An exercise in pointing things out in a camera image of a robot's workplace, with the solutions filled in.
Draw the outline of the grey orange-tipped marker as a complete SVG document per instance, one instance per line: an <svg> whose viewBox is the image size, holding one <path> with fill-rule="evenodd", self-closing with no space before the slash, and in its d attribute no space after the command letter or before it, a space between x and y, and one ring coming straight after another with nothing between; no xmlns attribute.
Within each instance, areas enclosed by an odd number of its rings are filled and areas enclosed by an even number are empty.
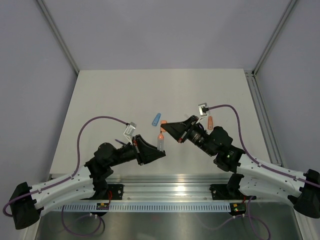
<svg viewBox="0 0 320 240"><path fill-rule="evenodd" d="M164 135L162 132L160 132L157 137L157 149L161 152L164 151L164 142L165 142Z"/></svg>

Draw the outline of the blue highlighter pen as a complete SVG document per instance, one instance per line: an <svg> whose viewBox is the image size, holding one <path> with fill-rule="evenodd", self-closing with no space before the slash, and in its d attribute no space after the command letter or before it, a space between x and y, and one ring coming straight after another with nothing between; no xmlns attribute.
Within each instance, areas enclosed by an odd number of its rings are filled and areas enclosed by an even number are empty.
<svg viewBox="0 0 320 240"><path fill-rule="evenodd" d="M153 127L156 127L156 126L158 125L159 121L160 121L160 118L161 118L161 113L157 113L157 114L155 115L155 117L154 117L151 125L152 125Z"/></svg>

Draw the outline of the orange highlighter pen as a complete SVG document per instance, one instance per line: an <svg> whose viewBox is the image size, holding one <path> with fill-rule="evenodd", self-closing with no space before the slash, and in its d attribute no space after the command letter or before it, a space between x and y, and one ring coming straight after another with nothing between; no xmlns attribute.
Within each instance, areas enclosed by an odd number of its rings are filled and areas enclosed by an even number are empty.
<svg viewBox="0 0 320 240"><path fill-rule="evenodd" d="M213 128L214 128L213 117L209 116L207 118L207 129L211 131L211 130L213 130Z"/></svg>

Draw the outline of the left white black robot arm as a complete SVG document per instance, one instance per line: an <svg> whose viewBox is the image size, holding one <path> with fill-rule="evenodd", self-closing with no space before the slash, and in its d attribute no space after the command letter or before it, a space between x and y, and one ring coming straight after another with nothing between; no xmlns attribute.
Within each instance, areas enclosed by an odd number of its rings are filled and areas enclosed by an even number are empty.
<svg viewBox="0 0 320 240"><path fill-rule="evenodd" d="M113 174L112 167L133 160L146 165L165 155L140 135L120 148L102 143L93 158L74 173L32 186L27 182L17 185L9 200L14 226L17 230L28 228L50 211L77 200L103 199L108 194L106 179Z"/></svg>

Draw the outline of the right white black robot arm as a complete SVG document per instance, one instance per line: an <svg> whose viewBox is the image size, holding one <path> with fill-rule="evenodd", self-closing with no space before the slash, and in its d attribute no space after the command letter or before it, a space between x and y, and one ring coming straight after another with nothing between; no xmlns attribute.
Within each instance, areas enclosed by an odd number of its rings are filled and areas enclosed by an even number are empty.
<svg viewBox="0 0 320 240"><path fill-rule="evenodd" d="M185 121L163 123L161 127L178 143L192 142L214 157L219 169L232 173L226 189L230 197L275 199L304 216L320 217L319 172L312 169L302 172L259 160L243 148L233 146L233 139L221 126L208 133L195 115Z"/></svg>

